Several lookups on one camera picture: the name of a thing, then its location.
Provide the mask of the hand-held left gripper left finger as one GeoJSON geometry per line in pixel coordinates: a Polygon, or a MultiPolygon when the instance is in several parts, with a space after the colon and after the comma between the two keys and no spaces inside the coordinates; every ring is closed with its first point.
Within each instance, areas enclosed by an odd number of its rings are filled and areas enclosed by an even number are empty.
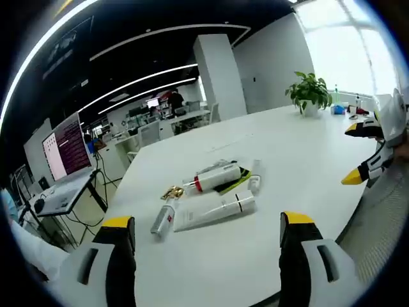
{"type": "Polygon", "coordinates": [[[56,295],[63,306],[135,306],[135,271],[135,219],[114,217],[62,263],[56,295]]]}

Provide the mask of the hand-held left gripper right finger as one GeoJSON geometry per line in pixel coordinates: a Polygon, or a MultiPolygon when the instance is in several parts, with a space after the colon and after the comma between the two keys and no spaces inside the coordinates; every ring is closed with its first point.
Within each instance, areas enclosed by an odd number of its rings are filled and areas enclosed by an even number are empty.
{"type": "Polygon", "coordinates": [[[279,306],[352,306],[357,272],[352,258],[324,239],[305,214],[281,212],[279,306]]]}

